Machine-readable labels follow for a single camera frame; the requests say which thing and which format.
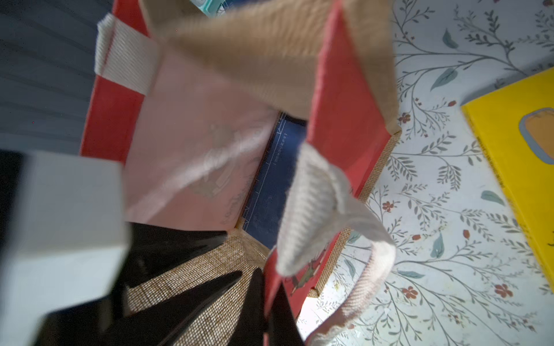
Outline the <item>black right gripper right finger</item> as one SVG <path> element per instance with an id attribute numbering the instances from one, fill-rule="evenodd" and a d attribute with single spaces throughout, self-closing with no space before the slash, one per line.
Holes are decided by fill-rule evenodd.
<path id="1" fill-rule="evenodd" d="M 253 271 L 244 304 L 229 345 L 303 345 L 283 285 L 265 312 L 263 271 Z"/>

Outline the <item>jute canvas Christmas bag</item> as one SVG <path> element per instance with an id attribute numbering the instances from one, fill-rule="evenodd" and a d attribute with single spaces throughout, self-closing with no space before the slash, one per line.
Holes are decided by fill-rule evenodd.
<path id="1" fill-rule="evenodd" d="M 150 218 L 202 174 L 258 151 L 262 135 L 197 159 L 163 148 L 183 112 L 146 101 L 162 62 L 180 53 L 226 77 L 241 96 L 307 121 L 273 256 L 280 278 L 300 271 L 342 229 L 372 242 L 369 262 L 346 300 L 307 338 L 327 345 L 360 317 L 390 274 L 396 246 L 364 205 L 366 183 L 400 132 L 389 1 L 260 1 L 217 17 L 191 15 L 184 1 L 115 1 L 98 25 L 96 80 L 80 154 L 166 171 L 131 204 Z"/>

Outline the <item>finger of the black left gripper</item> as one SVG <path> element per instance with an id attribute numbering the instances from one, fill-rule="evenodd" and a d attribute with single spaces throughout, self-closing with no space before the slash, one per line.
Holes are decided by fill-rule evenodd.
<path id="1" fill-rule="evenodd" d="M 123 265 L 123 284 L 137 287 L 223 245 L 226 231 L 181 231 L 131 224 L 132 244 Z"/>

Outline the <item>blue book yellow label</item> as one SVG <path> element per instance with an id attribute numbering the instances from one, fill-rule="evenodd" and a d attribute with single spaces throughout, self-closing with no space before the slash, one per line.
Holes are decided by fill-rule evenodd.
<path id="1" fill-rule="evenodd" d="M 306 135 L 306 121 L 280 115 L 245 204 L 242 229 L 268 249 L 276 245 L 298 151 Z"/>

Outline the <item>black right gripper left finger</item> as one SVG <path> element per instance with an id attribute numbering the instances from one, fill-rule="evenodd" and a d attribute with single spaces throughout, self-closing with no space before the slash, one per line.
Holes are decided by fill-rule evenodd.
<path id="1" fill-rule="evenodd" d="M 101 345 L 173 345 L 190 325 L 231 289 L 241 271 L 221 275 L 114 322 Z"/>

